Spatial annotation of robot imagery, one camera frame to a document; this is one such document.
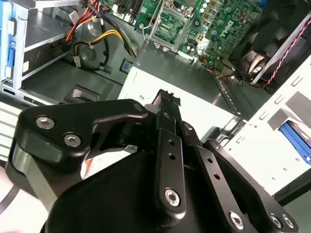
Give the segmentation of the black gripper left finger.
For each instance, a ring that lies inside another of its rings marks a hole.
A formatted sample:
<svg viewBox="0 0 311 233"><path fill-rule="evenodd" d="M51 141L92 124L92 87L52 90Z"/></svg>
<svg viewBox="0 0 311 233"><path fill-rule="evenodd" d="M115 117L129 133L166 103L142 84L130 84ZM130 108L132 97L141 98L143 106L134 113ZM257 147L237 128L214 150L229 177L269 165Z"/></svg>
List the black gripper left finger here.
<svg viewBox="0 0 311 233"><path fill-rule="evenodd" d="M32 107L18 117L9 168L50 214L71 187L129 155L155 160L154 200L164 219L186 213L183 152L171 96L159 90L142 106L132 99Z"/></svg>

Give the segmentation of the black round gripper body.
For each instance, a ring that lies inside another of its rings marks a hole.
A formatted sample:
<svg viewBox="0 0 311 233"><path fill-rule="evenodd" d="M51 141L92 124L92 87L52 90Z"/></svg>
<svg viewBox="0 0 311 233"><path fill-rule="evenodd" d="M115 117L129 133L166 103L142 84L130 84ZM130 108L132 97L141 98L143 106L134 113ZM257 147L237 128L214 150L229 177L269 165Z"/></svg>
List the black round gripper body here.
<svg viewBox="0 0 311 233"><path fill-rule="evenodd" d="M184 166L187 212L167 227L154 200L155 160L129 155L71 187L54 204L47 233L224 233L202 174Z"/></svg>

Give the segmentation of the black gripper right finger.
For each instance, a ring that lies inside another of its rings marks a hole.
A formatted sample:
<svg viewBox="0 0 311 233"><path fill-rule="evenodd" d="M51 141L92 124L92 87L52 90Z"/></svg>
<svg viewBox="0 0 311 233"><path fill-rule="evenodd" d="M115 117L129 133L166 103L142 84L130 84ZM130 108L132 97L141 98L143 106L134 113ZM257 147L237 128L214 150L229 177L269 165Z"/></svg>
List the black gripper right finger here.
<svg viewBox="0 0 311 233"><path fill-rule="evenodd" d="M296 233L297 223L285 209L215 140L201 143L183 121L180 99L171 96L171 113L181 133L185 163L193 168L199 207L215 226L212 233Z"/></svg>

